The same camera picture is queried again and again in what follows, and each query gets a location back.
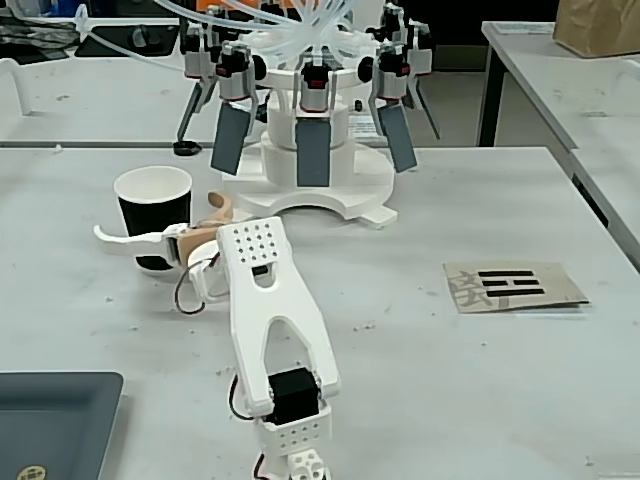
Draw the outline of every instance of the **black tray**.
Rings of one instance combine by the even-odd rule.
[[[112,372],[0,374],[0,479],[97,480],[122,384]]]
[[[131,43],[131,34],[137,25],[110,25],[93,27],[91,31],[126,50],[131,50],[145,57],[168,57],[178,39],[178,27],[175,25],[147,25],[150,42],[147,48],[137,49]],[[124,57],[110,48],[98,43],[91,37],[85,38],[75,53],[76,57]]]

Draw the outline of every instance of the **gray tray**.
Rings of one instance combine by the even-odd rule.
[[[98,480],[123,378],[0,374],[0,479]]]

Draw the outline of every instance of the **table surface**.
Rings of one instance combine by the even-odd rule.
[[[640,277],[555,160],[539,148],[418,152],[385,230],[283,215],[343,377],[323,450],[335,478],[583,479],[587,455],[637,452]],[[124,374],[103,480],[249,479],[257,443],[226,404],[227,306],[180,316],[172,283],[92,238],[98,223],[122,232],[112,182],[136,167],[189,171],[194,218],[206,215],[220,186],[208,154],[6,149],[2,163],[2,369]],[[592,305],[457,313],[443,262],[525,259],[562,262]],[[272,331],[269,366],[305,361],[289,336]]]
[[[573,169],[609,220],[609,231],[640,265],[640,158],[637,149],[574,150]]]
[[[506,35],[501,24],[482,31],[568,151],[639,142],[640,82],[619,76],[639,55],[580,59],[550,34]]]
[[[95,19],[90,25],[175,24],[168,18]],[[22,67],[34,112],[22,116],[11,76],[0,77],[0,146],[170,147],[194,81],[129,58],[76,58]],[[178,42],[170,57],[182,68]],[[194,115],[187,139],[213,143],[219,99]]]

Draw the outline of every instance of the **black and white cup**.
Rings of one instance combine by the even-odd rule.
[[[131,170],[113,184],[130,237],[163,232],[168,226],[191,222],[193,179],[184,170],[151,166]],[[136,257],[148,273],[173,269],[162,257]]]

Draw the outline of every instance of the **black cable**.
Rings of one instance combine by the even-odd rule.
[[[231,387],[229,388],[229,410],[231,410],[231,413],[233,413],[233,416],[236,417],[237,419],[242,420],[244,422],[251,422],[254,420],[253,417],[249,417],[247,415],[242,415],[241,413],[238,413],[238,411],[236,410],[236,407],[233,405],[233,397],[235,396],[237,386],[238,386],[238,375],[235,375],[233,377],[233,380],[231,381]],[[257,465],[258,470],[260,469],[261,464],[262,462],[260,462],[260,464]]]
[[[209,267],[213,267],[219,258],[220,258],[220,252],[216,253],[213,256],[213,258],[205,258],[203,260],[200,260],[199,262],[194,263],[193,265],[190,265],[189,268],[187,268],[184,272],[182,272],[182,276],[180,277],[180,280],[178,280],[178,283],[176,284],[176,289],[173,292],[173,303],[175,303],[176,309],[180,313],[182,313],[183,315],[197,315],[199,313],[204,312],[204,309],[206,308],[206,305],[204,302],[202,302],[202,304],[195,310],[185,310],[184,308],[182,308],[182,305],[180,304],[180,289],[182,288],[182,285],[184,284],[187,277],[189,276],[189,273],[191,272],[191,270],[193,270],[195,267],[199,265],[202,265],[205,262],[211,262],[209,264]]]
[[[260,456],[258,457],[258,460],[256,461],[255,466],[253,467],[254,480],[271,480],[268,477],[264,477],[260,475],[260,467],[262,467],[263,463],[264,463],[264,453],[261,453]]]

